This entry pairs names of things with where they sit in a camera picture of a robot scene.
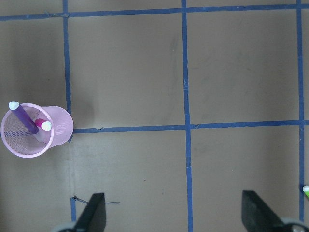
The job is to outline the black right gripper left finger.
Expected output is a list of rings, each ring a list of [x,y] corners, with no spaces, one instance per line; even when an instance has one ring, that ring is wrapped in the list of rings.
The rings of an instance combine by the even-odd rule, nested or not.
[[[103,232],[106,227],[106,206],[104,193],[94,193],[79,219],[73,232]]]

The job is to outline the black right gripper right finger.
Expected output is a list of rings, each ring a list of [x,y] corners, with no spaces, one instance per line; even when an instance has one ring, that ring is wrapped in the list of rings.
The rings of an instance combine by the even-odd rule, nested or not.
[[[244,190],[241,201],[241,221],[248,232],[280,232],[283,221],[253,190]]]

